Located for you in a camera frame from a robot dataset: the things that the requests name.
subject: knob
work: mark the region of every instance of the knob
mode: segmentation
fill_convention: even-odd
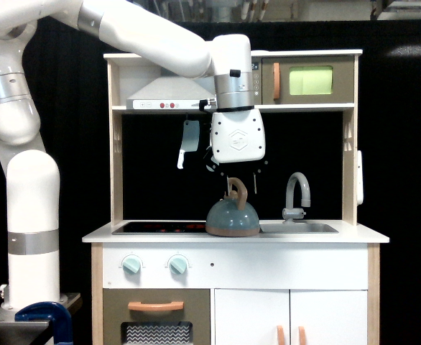
[[[142,262],[140,261],[139,257],[135,255],[128,255],[124,258],[123,263],[123,270],[130,275],[135,275],[140,270]]]
[[[182,255],[174,255],[169,260],[170,272],[174,273],[175,275],[181,275],[185,273],[187,270],[187,265],[187,260]]]

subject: kettle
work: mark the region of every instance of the kettle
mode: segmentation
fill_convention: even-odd
[[[205,230],[212,235],[245,237],[260,232],[259,216],[247,203],[246,186],[238,178],[228,179],[229,195],[217,202],[208,213]]]

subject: stovetop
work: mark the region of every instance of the stovetop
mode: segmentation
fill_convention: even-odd
[[[203,232],[205,232],[204,221],[132,221],[112,234],[196,234]]]

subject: gray faucet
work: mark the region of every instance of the gray faucet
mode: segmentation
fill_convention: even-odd
[[[302,207],[311,206],[310,184],[301,172],[294,172],[287,182],[287,190],[285,193],[285,208],[282,210],[282,218],[284,223],[291,222],[293,219],[302,219],[306,212],[303,208],[294,208],[294,189],[296,183],[302,188]]]

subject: oven door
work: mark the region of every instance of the oven door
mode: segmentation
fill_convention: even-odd
[[[210,290],[103,289],[103,343],[210,345]]]

